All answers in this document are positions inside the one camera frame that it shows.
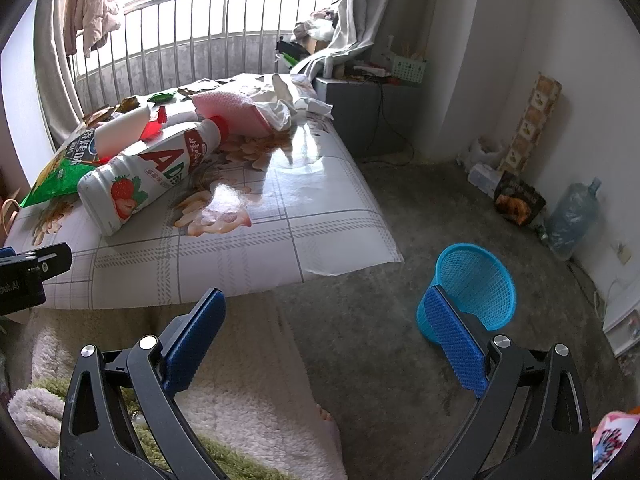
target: blue gripper pad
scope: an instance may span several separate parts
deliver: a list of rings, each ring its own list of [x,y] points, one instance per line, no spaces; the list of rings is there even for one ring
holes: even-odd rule
[[[12,247],[0,248],[0,258],[9,258],[11,256],[15,256],[14,248]]]
[[[489,385],[485,358],[447,300],[433,286],[424,296],[427,320],[433,328],[460,384],[480,399]]]
[[[217,290],[205,300],[197,313],[179,326],[182,335],[175,340],[164,358],[162,389],[169,397],[189,387],[213,338],[225,320],[225,297]]]

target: strawberry illustration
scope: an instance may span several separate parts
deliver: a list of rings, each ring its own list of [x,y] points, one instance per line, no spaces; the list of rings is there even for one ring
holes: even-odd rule
[[[140,177],[116,177],[111,184],[111,198],[121,220],[128,219],[149,195],[140,189]]]
[[[126,220],[131,216],[132,211],[138,205],[132,198],[118,198],[115,201],[116,211],[122,220]]]
[[[135,186],[130,179],[126,176],[119,176],[111,184],[111,197],[114,200],[127,200],[133,197],[135,190]]]

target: pink sponge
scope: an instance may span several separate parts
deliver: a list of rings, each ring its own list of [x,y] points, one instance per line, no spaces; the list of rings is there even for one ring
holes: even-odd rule
[[[266,137],[273,133],[254,101],[247,95],[214,90],[196,94],[191,99],[201,116],[224,118],[232,135]]]

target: blue water bottle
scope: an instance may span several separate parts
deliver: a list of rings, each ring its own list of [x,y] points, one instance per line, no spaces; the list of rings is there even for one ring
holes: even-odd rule
[[[590,186],[571,184],[546,221],[549,247],[560,260],[568,260],[574,254],[580,240],[598,219],[600,203],[596,192],[600,184],[599,178],[594,178]]]

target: plastic basket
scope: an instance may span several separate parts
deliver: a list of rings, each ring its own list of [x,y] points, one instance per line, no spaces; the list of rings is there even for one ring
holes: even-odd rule
[[[421,83],[426,69],[427,63],[425,61],[416,61],[408,57],[395,56],[391,75],[405,81]]]
[[[440,285],[462,311],[474,314],[490,332],[505,326],[516,310],[516,288],[506,267],[486,249],[473,244],[446,248],[436,262],[429,286]],[[424,296],[416,321],[430,341],[436,338],[424,311]]]

